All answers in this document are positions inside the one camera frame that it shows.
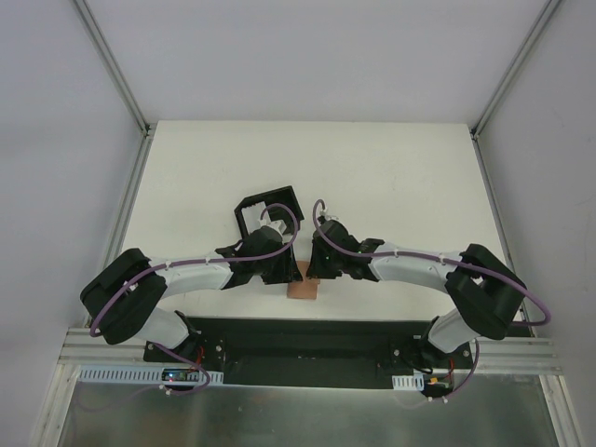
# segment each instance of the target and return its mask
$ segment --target wooden block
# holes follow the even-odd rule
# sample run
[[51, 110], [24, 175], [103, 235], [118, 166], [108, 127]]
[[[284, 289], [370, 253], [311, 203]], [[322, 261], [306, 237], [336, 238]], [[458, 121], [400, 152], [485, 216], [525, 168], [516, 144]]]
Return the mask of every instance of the wooden block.
[[320, 284], [320, 279], [308, 279], [306, 277], [306, 270], [310, 263], [308, 261], [297, 261], [298, 270], [302, 274], [302, 282], [291, 282], [288, 284], [288, 298], [295, 298], [298, 300], [316, 300], [317, 288]]

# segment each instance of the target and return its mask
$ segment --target aluminum frame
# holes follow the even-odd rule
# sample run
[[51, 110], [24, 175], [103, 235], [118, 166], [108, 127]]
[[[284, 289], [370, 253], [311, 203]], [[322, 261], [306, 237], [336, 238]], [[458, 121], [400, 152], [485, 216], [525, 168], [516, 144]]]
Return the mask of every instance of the aluminum frame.
[[[102, 30], [86, 0], [71, 1], [88, 32], [89, 39], [97, 49], [106, 71], [112, 78], [116, 90], [122, 97], [142, 133], [142, 144], [135, 159], [125, 194], [121, 200], [115, 227], [110, 235], [108, 249], [103, 259], [103, 265], [106, 266], [121, 250], [122, 241], [124, 240], [124, 235], [129, 224], [130, 214], [132, 213], [134, 199], [139, 190], [142, 172], [149, 155], [155, 126], [146, 122], [141, 108], [126, 78], [123, 76], [115, 56], [108, 46]], [[521, 44], [520, 49], [501, 78], [478, 123], [471, 131], [482, 177], [485, 181], [491, 207], [493, 208], [497, 231], [510, 268], [513, 267], [513, 264], [501, 224], [493, 187], [482, 161], [480, 147], [476, 141], [494, 115], [499, 103], [508, 94], [513, 81], [523, 69], [525, 61], [532, 53], [536, 42], [545, 32], [562, 1], [548, 0], [544, 5], [530, 32]], [[144, 363], [142, 362], [143, 348], [144, 342], [134, 339], [122, 345], [109, 346], [102, 339], [89, 337], [88, 331], [85, 329], [69, 330], [42, 408], [41, 417], [34, 431], [32, 445], [48, 447], [58, 445], [81, 365], [97, 365], [99, 363], [108, 366], [114, 365], [115, 368], [126, 365], [134, 365], [141, 368], [178, 365], [176, 363]], [[562, 365], [556, 356], [550, 340], [540, 338], [509, 338], [504, 342], [494, 342], [481, 339], [481, 351], [482, 355], [478, 373], [538, 374], [559, 444], [562, 447], [583, 445], [576, 415], [568, 395], [564, 376], [562, 375]]]

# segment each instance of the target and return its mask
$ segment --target white tabletop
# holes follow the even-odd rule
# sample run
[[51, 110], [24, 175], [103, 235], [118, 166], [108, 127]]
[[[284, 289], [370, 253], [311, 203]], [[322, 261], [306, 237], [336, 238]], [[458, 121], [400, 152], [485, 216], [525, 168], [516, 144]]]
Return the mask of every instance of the white tabletop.
[[[240, 200], [289, 184], [305, 215], [298, 259], [310, 259], [317, 198], [357, 239], [430, 251], [475, 242], [504, 259], [468, 129], [455, 124], [161, 121], [124, 250], [171, 259], [231, 245]], [[447, 294], [398, 282], [322, 280], [316, 301], [286, 298], [286, 289], [254, 278], [160, 306], [189, 316], [392, 320], [454, 308]]]

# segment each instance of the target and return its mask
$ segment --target gray wall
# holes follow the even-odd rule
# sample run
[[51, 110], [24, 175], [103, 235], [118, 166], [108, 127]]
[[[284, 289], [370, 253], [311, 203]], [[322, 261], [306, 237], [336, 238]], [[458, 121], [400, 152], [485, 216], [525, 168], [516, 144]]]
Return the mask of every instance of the gray wall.
[[0, 444], [22, 446], [140, 134], [69, 2], [1, 2], [0, 61]]
[[596, 2], [567, 0], [481, 135], [514, 264], [548, 303], [587, 445], [596, 386]]

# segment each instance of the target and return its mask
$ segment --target white wall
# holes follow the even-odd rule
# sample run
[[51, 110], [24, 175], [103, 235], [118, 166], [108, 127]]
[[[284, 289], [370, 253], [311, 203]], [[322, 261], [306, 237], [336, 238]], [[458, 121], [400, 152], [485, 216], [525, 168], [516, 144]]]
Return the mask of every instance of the white wall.
[[587, 445], [596, 385], [596, 2], [568, 0], [481, 135], [514, 264], [549, 303]]
[[69, 2], [1, 2], [0, 61], [0, 444], [23, 446], [140, 134]]
[[468, 123], [546, 0], [89, 0], [160, 119]]

